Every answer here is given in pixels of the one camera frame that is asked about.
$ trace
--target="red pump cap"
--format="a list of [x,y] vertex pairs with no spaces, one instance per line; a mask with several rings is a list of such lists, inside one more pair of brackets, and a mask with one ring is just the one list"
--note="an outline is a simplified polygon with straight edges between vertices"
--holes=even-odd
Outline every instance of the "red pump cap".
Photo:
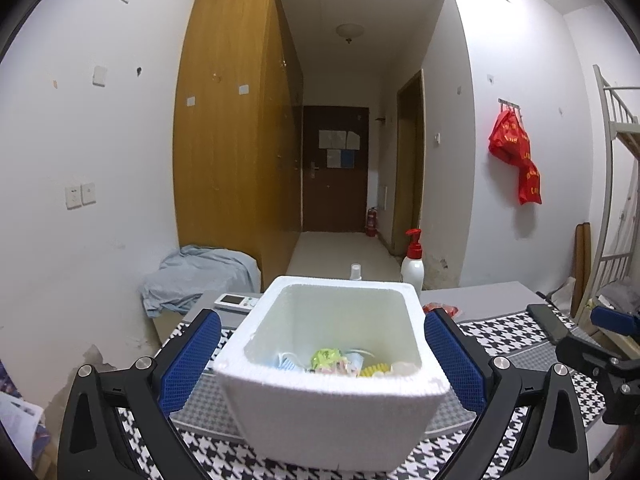
[[411,243],[406,251],[406,257],[410,260],[422,259],[422,246],[420,245],[421,229],[409,229],[406,234],[411,237]]

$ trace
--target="hallway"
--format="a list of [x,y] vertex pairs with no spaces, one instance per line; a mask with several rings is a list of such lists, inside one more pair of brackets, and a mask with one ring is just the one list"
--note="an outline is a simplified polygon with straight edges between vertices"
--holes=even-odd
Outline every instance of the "hallway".
[[398,261],[364,233],[302,233],[287,275],[348,280],[351,264],[362,266],[363,280],[400,281]]

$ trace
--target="white foam container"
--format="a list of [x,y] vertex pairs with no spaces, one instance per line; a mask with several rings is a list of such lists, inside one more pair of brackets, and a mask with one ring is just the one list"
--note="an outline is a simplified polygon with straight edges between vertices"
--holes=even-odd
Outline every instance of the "white foam container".
[[[274,368],[280,352],[308,363],[321,348],[363,349],[377,362],[410,362],[418,371],[350,378]],[[214,371],[256,453],[320,469],[392,471],[449,390],[424,339],[418,297],[405,283],[277,278]]]

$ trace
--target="fire extinguisher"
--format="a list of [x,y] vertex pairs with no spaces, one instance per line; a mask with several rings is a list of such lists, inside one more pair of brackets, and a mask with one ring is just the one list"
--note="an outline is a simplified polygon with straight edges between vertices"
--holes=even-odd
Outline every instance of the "fire extinguisher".
[[375,207],[367,211],[367,228],[365,229],[367,236],[376,236],[378,234],[378,212]]

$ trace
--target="wooden board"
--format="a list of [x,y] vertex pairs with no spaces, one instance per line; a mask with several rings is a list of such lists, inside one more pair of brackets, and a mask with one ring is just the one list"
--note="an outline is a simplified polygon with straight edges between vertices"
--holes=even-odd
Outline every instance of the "wooden board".
[[580,307],[580,300],[584,293],[584,225],[580,224],[575,228],[575,286],[574,296],[571,302],[571,316],[575,317]]
[[583,291],[587,288],[587,283],[589,282],[589,278],[591,277],[591,224],[589,222],[585,222],[582,224],[582,228],[584,230],[583,233],[583,243],[584,243],[584,269],[582,270],[583,275]]

